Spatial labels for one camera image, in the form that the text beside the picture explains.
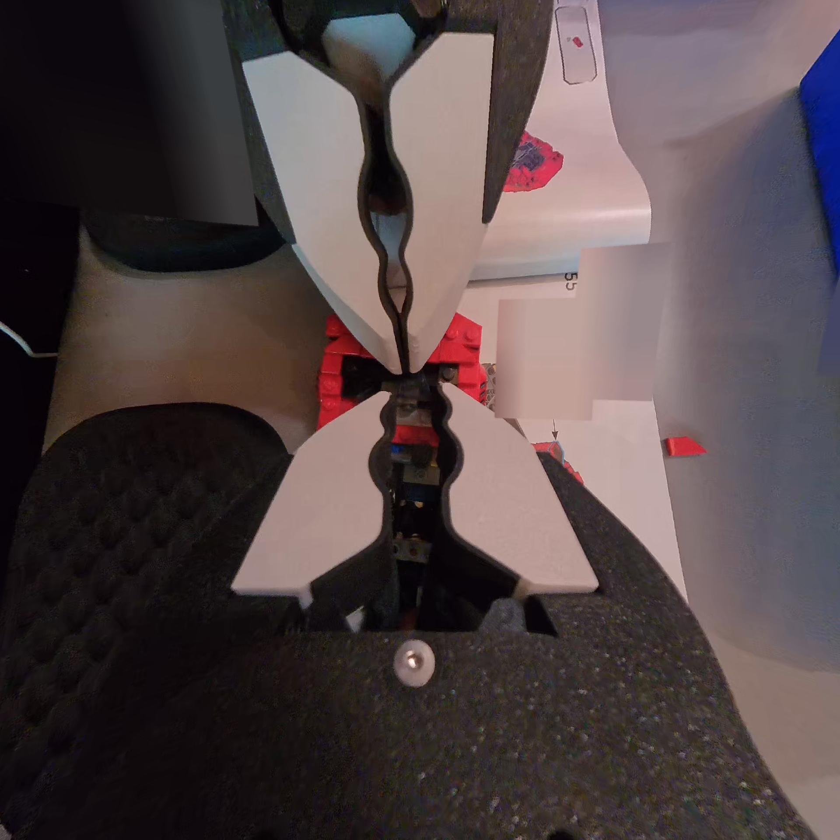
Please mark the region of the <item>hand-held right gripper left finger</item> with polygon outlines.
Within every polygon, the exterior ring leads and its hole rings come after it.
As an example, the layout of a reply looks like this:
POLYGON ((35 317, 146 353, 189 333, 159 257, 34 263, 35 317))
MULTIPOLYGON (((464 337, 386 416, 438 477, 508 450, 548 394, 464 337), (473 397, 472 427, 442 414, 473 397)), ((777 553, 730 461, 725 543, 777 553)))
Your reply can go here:
POLYGON ((299 447, 233 579, 235 593, 358 610, 382 592, 391 529, 371 457, 385 439, 391 397, 373 394, 299 447))

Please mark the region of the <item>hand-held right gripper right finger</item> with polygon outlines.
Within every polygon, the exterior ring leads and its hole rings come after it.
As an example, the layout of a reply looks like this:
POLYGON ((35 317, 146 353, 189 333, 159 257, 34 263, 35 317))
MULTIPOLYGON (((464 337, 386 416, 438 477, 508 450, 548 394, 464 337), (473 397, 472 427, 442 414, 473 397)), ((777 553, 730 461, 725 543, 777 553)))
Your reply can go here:
POLYGON ((593 593, 598 580, 532 444, 457 386, 439 391, 455 445, 442 497, 453 586, 470 599, 593 593))

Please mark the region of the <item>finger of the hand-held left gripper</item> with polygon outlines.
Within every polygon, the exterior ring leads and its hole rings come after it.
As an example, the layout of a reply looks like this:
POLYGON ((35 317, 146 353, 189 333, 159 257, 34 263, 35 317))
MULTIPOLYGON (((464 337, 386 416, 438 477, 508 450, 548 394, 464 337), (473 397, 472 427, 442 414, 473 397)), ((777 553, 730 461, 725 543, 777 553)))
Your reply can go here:
POLYGON ((411 301, 409 370, 445 336, 487 232, 483 220, 495 37, 446 31, 397 71, 388 88, 388 141, 408 194, 400 255, 411 301))
POLYGON ((332 310, 388 371, 403 372, 387 256, 364 212, 364 106, 294 52, 248 59, 248 93, 289 217, 292 248, 332 310))

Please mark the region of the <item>red and black lego car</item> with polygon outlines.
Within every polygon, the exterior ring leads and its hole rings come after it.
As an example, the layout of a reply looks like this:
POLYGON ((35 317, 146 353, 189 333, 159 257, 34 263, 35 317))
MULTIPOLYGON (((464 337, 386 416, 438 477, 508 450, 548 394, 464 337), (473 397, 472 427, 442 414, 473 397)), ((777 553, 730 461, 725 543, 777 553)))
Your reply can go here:
POLYGON ((457 313, 423 369, 401 379, 389 372, 336 316, 327 320, 328 344, 318 373, 318 428, 379 391, 394 396, 395 430, 387 480, 392 506, 392 578, 377 602, 365 607, 371 628, 410 626, 423 598, 446 470, 438 462, 436 423, 443 384, 487 402, 487 372, 480 364, 482 327, 457 313))

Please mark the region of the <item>white instruction booklet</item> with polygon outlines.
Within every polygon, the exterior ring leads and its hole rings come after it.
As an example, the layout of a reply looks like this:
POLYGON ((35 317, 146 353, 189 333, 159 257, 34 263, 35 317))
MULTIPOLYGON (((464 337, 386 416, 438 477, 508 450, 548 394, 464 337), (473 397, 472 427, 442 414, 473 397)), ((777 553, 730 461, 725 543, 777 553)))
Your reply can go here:
POLYGON ((506 364, 507 414, 559 437, 587 489, 681 567, 653 379, 673 249, 613 122, 597 2, 553 2, 539 92, 460 310, 506 364))

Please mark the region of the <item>black fabric bag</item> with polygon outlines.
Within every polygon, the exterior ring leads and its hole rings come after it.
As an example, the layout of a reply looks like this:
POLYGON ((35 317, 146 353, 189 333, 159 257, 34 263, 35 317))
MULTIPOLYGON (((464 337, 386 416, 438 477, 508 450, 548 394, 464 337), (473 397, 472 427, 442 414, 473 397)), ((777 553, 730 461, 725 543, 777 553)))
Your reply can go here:
POLYGON ((258 203, 256 226, 118 213, 80 212, 95 248, 134 270, 157 274, 232 270, 261 261, 286 243, 258 203))

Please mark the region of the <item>blue plastic bin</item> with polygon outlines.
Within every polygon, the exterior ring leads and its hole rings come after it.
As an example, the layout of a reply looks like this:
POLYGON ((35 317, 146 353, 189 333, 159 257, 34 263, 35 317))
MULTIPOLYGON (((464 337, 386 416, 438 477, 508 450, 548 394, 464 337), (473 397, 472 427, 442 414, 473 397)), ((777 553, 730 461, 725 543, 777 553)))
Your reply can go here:
POLYGON ((839 33, 799 86, 808 147, 826 222, 833 263, 839 269, 839 33))

